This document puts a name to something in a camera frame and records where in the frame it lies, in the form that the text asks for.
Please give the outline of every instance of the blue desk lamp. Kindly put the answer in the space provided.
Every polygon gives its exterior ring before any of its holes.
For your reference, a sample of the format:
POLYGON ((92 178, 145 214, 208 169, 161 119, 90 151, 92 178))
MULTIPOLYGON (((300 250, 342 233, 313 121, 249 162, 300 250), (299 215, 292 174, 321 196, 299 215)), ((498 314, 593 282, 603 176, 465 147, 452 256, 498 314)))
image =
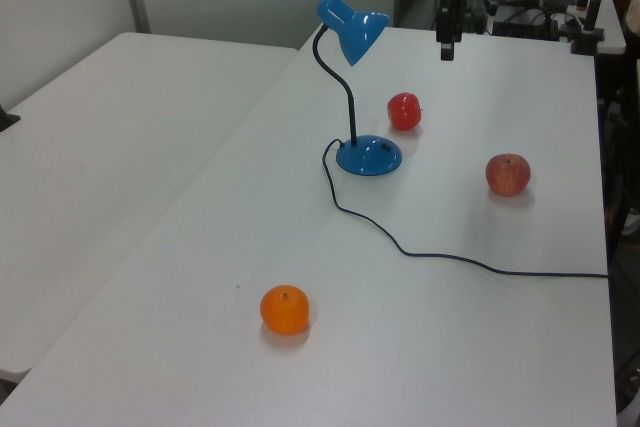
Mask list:
POLYGON ((347 91, 351 140, 344 142, 336 154, 336 162, 347 172, 358 175, 383 175, 398 168, 402 153, 396 144, 377 135, 356 136, 356 114, 353 93, 345 80, 331 70, 318 54, 322 34, 332 29, 340 38, 347 61, 355 65, 369 50, 389 23, 389 17, 375 12, 356 12, 342 0, 321 0, 318 16, 323 24, 313 39, 313 56, 320 66, 347 91))

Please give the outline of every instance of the red apple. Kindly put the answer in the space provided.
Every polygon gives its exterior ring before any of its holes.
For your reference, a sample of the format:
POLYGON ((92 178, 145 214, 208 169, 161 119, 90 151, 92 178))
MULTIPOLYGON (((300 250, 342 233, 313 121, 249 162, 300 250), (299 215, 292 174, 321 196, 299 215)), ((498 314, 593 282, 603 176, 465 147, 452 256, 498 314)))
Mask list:
POLYGON ((413 129, 422 118, 418 98, 409 92, 394 95, 387 104, 391 125, 398 130, 413 129))
POLYGON ((518 154, 500 154, 493 157, 485 171, 491 190, 503 197, 522 192, 531 178, 529 162, 518 154))

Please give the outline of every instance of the black power cord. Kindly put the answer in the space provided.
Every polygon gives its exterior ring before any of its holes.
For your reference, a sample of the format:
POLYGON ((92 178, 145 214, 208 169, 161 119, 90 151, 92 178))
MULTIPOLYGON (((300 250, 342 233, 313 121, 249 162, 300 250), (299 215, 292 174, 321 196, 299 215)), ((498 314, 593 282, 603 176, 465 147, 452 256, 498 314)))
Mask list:
POLYGON ((468 264, 473 264, 478 267, 482 267, 485 270, 488 270, 496 274, 501 274, 501 275, 513 275, 513 276, 520 276, 520 277, 570 277, 570 278, 609 279, 609 276, 607 274, 586 274, 586 273, 572 273, 572 272, 516 272, 511 270, 500 270, 494 267, 490 267, 487 264, 484 264, 478 260, 470 259, 468 257, 462 257, 459 255, 438 254, 438 253, 416 253, 416 252, 409 252, 403 249, 402 246, 396 240, 396 238, 393 235, 391 235, 391 233, 389 233, 388 230, 386 230, 379 223, 373 220, 371 217, 367 217, 366 215, 361 214, 359 212, 355 212, 353 210, 345 209, 338 203, 338 199, 336 197, 336 189, 333 185, 333 179, 331 178, 329 167, 327 166, 327 154, 329 153, 329 149, 331 149, 333 144, 335 144, 336 142, 338 142, 340 146, 344 145, 344 142, 342 142, 341 140, 334 139, 329 143, 329 145, 327 145, 327 148, 324 150, 324 154, 322 154, 322 165, 327 175, 327 180, 329 181, 329 187, 331 188, 331 196, 333 197, 333 203, 338 208, 338 210, 344 212, 345 214, 353 215, 355 217, 360 217, 361 219, 371 222, 380 231, 382 231, 382 233, 384 233, 387 237, 389 237, 389 239, 391 239, 391 242, 395 244, 397 249, 407 257, 440 258, 440 259, 457 260, 459 262, 466 262, 468 264))

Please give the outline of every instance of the tangerine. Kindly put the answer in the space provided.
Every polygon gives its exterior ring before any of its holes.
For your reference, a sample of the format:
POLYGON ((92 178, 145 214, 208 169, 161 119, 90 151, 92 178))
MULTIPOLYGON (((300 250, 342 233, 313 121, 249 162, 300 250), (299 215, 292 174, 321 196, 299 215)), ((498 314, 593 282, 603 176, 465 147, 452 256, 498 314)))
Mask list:
POLYGON ((260 315, 275 333, 296 334, 309 322, 309 299, 298 287, 279 285, 262 297, 260 315))

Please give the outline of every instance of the black pole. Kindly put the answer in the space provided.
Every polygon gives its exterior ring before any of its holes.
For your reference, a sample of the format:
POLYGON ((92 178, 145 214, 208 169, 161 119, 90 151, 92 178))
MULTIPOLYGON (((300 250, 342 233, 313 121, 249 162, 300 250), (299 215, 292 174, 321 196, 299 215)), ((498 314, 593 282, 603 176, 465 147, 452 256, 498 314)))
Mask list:
POLYGON ((344 87, 344 90, 347 91, 347 101, 349 102, 349 127, 351 129, 351 145, 356 145, 358 143, 358 140, 356 137, 356 109, 353 102, 353 92, 351 92, 349 84, 347 84, 342 77, 331 70, 331 68, 320 58, 320 54, 318 53, 318 42, 320 41, 320 37, 322 37, 322 34, 324 34, 328 29, 329 26, 327 24, 322 24, 322 27, 320 27, 320 30, 314 37, 313 56, 315 57, 316 62, 320 64, 320 67, 322 67, 331 77, 340 82, 340 85, 342 85, 342 87, 344 87))

